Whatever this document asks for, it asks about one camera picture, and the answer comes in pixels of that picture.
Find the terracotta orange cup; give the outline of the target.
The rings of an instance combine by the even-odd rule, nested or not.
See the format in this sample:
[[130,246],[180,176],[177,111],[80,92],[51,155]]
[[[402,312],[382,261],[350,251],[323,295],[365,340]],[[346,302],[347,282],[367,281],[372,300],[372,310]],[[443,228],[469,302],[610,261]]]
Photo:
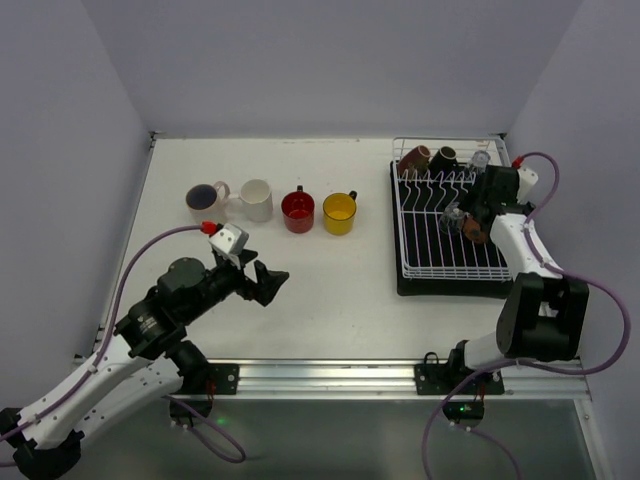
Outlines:
[[490,232],[494,217],[474,217],[467,213],[462,226],[463,235],[474,244],[487,244],[490,242]]

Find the clear drinking glass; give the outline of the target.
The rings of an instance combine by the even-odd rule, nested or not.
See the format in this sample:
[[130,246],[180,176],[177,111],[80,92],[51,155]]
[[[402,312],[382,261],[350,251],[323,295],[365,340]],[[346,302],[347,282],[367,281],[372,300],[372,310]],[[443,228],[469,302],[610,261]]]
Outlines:
[[459,235],[467,219],[467,213],[460,208],[458,202],[447,205],[439,217],[439,229],[447,235]]

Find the white mug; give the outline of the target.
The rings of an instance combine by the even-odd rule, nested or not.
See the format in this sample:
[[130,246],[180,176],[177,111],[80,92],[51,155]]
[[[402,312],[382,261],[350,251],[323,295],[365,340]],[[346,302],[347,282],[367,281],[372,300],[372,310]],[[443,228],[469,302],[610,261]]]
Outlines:
[[268,182],[262,179],[246,181],[237,193],[231,193],[230,201],[239,200],[244,215],[256,223],[268,222],[273,216],[272,189]]

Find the pink beige mug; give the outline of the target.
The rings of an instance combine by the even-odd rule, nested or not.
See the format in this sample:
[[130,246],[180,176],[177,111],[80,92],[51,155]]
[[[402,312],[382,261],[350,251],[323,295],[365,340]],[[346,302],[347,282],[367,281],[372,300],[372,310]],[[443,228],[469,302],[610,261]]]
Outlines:
[[230,196],[227,183],[218,181],[192,187],[185,196],[187,208],[196,223],[227,222],[226,205]]

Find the red mug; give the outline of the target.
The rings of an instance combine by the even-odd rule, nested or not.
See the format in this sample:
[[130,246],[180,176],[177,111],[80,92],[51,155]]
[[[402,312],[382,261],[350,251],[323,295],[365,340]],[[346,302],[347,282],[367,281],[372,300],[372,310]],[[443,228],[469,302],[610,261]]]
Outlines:
[[314,225],[315,201],[302,185],[284,196],[281,201],[284,225],[288,231],[304,234]]

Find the yellow mug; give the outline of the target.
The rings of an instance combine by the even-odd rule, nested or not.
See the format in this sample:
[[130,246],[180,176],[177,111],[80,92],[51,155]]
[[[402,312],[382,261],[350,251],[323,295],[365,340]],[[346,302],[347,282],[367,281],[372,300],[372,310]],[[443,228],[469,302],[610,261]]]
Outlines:
[[357,213],[357,192],[332,193],[323,202],[324,226],[328,233],[346,235],[353,229]]

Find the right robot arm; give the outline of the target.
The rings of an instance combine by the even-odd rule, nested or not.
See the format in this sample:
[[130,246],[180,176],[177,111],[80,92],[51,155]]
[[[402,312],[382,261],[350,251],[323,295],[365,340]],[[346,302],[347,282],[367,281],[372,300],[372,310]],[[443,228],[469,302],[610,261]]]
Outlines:
[[451,346],[441,370],[450,382],[502,358],[573,358],[589,290],[549,258],[526,180],[502,166],[398,169],[392,217],[371,211],[352,237],[341,234],[354,217],[350,194],[325,201],[320,236],[263,232],[291,274],[277,335],[307,358]]

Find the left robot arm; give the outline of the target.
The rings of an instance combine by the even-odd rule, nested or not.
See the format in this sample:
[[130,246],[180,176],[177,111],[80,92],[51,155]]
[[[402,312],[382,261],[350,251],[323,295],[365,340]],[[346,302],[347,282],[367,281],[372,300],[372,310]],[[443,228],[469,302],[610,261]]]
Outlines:
[[29,479],[58,479],[79,461],[82,444],[112,420],[151,400],[212,381],[204,354],[186,338],[193,321],[232,294],[267,305],[286,281],[251,250],[216,265],[174,261],[146,296],[105,336],[100,349],[65,381],[33,404],[1,412],[1,438]]

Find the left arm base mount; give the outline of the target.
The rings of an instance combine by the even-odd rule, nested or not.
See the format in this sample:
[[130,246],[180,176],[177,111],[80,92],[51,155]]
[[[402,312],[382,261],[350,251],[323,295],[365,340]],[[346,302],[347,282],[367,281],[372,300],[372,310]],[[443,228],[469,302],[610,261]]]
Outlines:
[[170,396],[207,417],[218,397],[237,394],[239,380],[240,366],[237,363],[209,363],[205,370],[188,376],[180,389]]

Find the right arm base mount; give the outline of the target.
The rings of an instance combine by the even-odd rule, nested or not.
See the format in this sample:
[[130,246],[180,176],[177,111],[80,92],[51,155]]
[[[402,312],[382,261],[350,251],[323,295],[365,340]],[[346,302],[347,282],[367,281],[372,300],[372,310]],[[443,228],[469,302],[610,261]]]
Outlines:
[[[416,393],[421,396],[445,396],[461,383],[472,370],[464,365],[464,343],[454,347],[445,361],[431,351],[413,367]],[[451,400],[442,412],[455,425],[477,427],[485,415],[485,397],[503,395],[504,382],[500,372],[484,373],[466,385],[460,395],[470,396],[470,400]]]

